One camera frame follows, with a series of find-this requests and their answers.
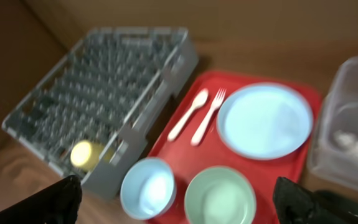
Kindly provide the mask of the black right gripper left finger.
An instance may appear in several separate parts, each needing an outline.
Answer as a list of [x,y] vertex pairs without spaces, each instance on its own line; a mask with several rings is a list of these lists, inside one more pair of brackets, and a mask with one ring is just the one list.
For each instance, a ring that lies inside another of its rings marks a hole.
[[81,181],[70,175],[0,211],[0,224],[75,224],[81,201]]

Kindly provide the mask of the white napkin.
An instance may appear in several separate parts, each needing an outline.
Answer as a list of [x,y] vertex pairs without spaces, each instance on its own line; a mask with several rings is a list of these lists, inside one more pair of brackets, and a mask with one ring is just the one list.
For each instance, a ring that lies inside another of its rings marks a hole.
[[339,130],[334,133],[334,139],[345,153],[358,157],[358,137],[355,134]]

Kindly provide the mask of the yellow plastic cup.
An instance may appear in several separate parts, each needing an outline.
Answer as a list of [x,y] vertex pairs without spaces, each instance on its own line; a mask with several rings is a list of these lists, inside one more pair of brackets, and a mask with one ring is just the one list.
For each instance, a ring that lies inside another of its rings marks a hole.
[[104,145],[82,140],[76,143],[70,153],[71,164],[85,172],[92,171],[100,160]]

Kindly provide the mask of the light green bowl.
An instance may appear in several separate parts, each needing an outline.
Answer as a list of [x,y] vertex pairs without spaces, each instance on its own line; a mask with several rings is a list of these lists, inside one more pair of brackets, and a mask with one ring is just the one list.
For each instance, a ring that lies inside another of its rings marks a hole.
[[257,201],[252,185],[239,171],[213,166],[191,180],[184,210],[191,224],[251,224]]

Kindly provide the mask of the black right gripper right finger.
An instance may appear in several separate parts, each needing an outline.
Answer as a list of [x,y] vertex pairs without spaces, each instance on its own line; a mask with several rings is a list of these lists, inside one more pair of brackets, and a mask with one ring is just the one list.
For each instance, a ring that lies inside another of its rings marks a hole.
[[358,224],[358,216],[337,208],[297,183],[279,177],[273,203],[280,224]]

